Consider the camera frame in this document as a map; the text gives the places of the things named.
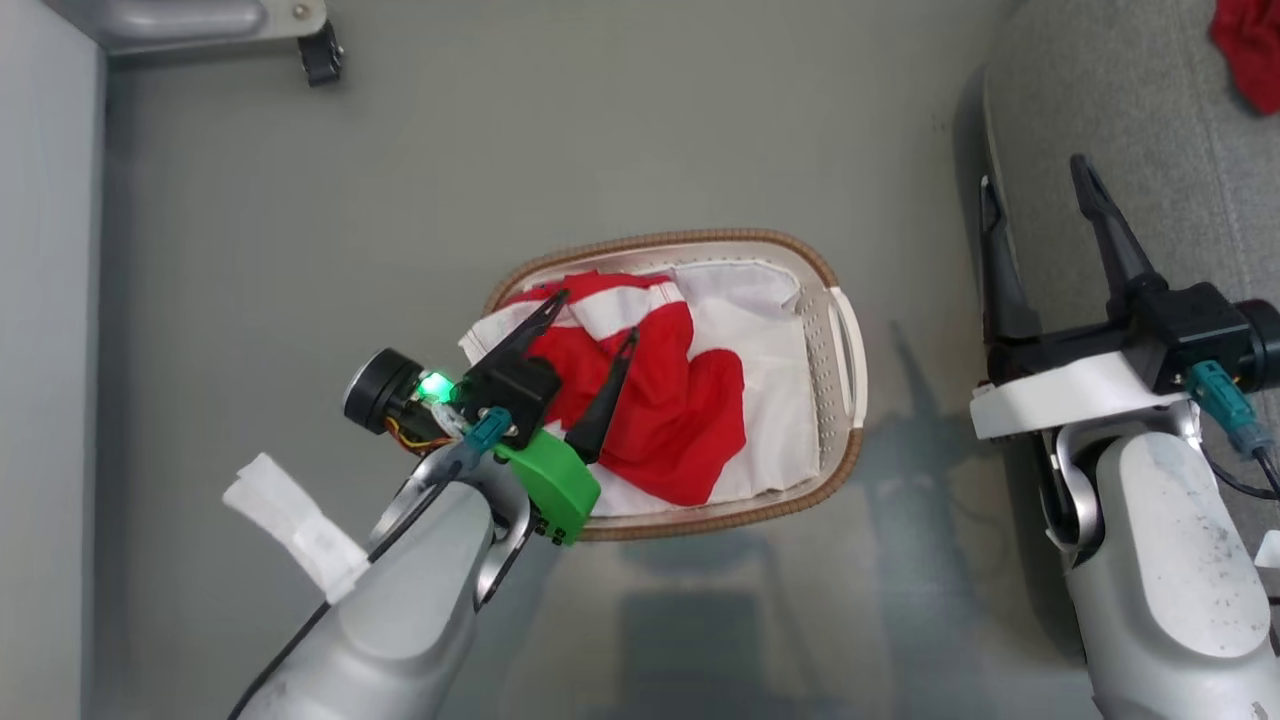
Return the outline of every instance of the red garment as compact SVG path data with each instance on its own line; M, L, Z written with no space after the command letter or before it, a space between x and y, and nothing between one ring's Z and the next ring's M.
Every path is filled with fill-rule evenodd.
M746 445L742 361L728 350L689 359L694 320L666 277L570 275L512 299L507 307L540 304L561 287L570 291L570 305L530 350L549 360L564 382L548 423L561 420L568 429L582 416L639 320L600 464L667 502L704 505L724 464ZM589 297L595 300L579 305Z
M1249 102L1280 110L1280 0L1217 0L1208 33Z

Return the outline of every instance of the wire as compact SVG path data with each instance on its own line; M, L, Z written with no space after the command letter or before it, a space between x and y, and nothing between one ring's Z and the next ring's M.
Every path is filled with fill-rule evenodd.
M413 523L416 523L417 519L422 516L422 512L426 512L426 509L430 507L431 503L435 502L438 497L440 497L442 492L444 492L445 486L456 480L458 478L458 473L461 471L462 471L462 462L454 461L449 466L449 469L445 470L444 478L440 482L431 486L431 488L426 491L426 495L422 496L422 500L419 501L416 506L413 506L413 510L410 510L408 516L404 518L404 521L396 525L396 528L390 533L388 533L387 537L383 538L383 541L378 543L376 547L374 547L374 550L369 552L370 565L376 562L379 557L387 555L387 551L390 550L393 544L396 544L396 541L401 539L404 536L404 533L408 532L410 527L412 527ZM257 692L261 691L264 685L266 685L266 682L271 679L271 675L274 675L275 671L280 669L280 665L284 665L284 661L288 660L289 655L292 655L293 651L297 650L300 644L302 644L302 641L306 639L308 634L311 634L311 630L315 629L315 626L320 623L320 620L325 616L325 614L329 612L329 607L330 605L328 602L321 602L320 607L316 607L315 612L312 612L311 616L307 618L307 621L303 623L301 628L298 628L298 632L293 633L293 637L289 638L289 642L284 643L284 647L280 648L280 652L276 652L275 657L273 657L271 661L268 662L265 667L262 667L262 670L257 674L257 676L253 678L253 682L251 682L248 687L244 688L243 694L241 694L239 701L236 702L236 707L232 708L232 714L227 716L227 720L237 720L241 716L241 714L244 712L244 708L248 707L248 703L253 700L253 696L256 696Z
M1277 496L1274 491L1266 488L1256 488L1253 486L1244 484L1243 482L1240 482L1239 478L1236 478L1235 475L1229 473L1225 468L1215 462L1213 459L1208 456L1208 454L1204 455L1204 459L1208 460L1208 466L1213 470L1213 474L1217 475L1217 479L1222 480L1222 484L1234 489L1235 492L1242 492L1249 497L1256 497L1258 500L1280 498L1280 496Z
M1280 471L1276 471L1275 460L1267 448L1260 447L1253 451L1253 459L1258 461L1262 466L1262 474L1267 477L1267 482L1271 483L1271 489L1280 497Z
M442 437L422 442L413 442L404 437L404 432L401 430L399 423L397 423L394 419L385 418L385 423L387 423L387 429L392 432L392 437L396 438L396 442L398 442L399 446L407 450L408 452L412 452L413 455L417 455L420 457L426 457L431 452L435 452L436 450L444 447L445 445L449 445L453 441L453 438L451 437Z

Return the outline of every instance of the gray floor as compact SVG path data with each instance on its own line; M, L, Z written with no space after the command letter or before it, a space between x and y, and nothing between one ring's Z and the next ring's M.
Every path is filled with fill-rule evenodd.
M266 450L367 528L407 469L338 411L372 350L457 369L521 261L723 225L842 278L873 380L854 477L719 536L538 543L445 717L1094 715L1030 478L966 418L975 73L1010 0L335 5L333 90L287 49L110 78L104 717L225 716L316 605L219 496Z

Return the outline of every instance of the white wall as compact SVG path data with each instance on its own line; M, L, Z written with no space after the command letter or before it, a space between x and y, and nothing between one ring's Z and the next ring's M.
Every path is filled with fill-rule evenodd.
M0 0L0 717L79 717L88 687L102 67Z

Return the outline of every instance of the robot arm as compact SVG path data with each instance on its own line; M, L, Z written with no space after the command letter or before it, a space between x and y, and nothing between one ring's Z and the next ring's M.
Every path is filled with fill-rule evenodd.
M369 570L323 605L246 691L230 720L434 717L475 635L476 612L532 533L572 544L600 488L595 462L636 334L564 441L543 430L561 387L527 357L562 291L454 387L393 351L370 359L343 413L420 456L372 534Z
M1071 160L1111 290L1107 323L1039 336L1001 218L983 223L991 383L982 438L1032 436L1041 500L1106 717L1275 717L1280 665L1258 571L1201 448L1201 410L1268 451L1245 392L1275 387L1280 314L1211 284L1171 291L1083 156ZM984 181L984 210L998 215ZM1010 478L1020 482L1020 478Z
M421 516L306 633L242 717L435 716L471 647L480 598L532 528L518 480L492 461L462 482L435 487L434 501L420 498L429 502ZM495 541L493 516L511 501L517 512L524 503L524 523Z

